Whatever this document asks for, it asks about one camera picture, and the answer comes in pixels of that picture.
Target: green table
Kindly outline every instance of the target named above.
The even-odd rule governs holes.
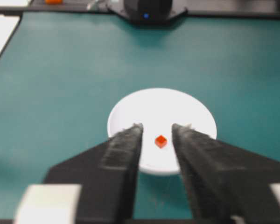
[[[203,102],[218,139],[280,160],[280,21],[27,13],[0,59],[0,218],[47,169],[107,139],[112,107],[150,87]],[[140,174],[135,218],[190,218],[179,176]]]

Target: white dish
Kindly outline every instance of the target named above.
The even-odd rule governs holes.
[[[134,92],[112,109],[107,124],[108,136],[142,123],[144,127],[140,171],[153,175],[179,173],[171,126],[191,125],[212,138],[217,137],[216,123],[209,110],[194,97],[172,89],[153,88]],[[159,148],[155,139],[163,135],[167,145]]]

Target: small red cube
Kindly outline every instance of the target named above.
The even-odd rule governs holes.
[[[154,142],[159,148],[163,148],[167,144],[167,139],[163,135],[160,135]]]

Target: blue light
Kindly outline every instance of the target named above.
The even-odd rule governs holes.
[[[149,18],[149,14],[148,14],[148,13],[144,13],[144,14],[143,14],[143,18],[144,18],[144,19],[148,19],[148,18]]]

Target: orange cube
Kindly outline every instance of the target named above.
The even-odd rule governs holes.
[[[62,0],[45,0],[46,4],[60,4]]]
[[[167,139],[163,135],[160,135],[154,142],[159,148],[163,148],[167,144]]]

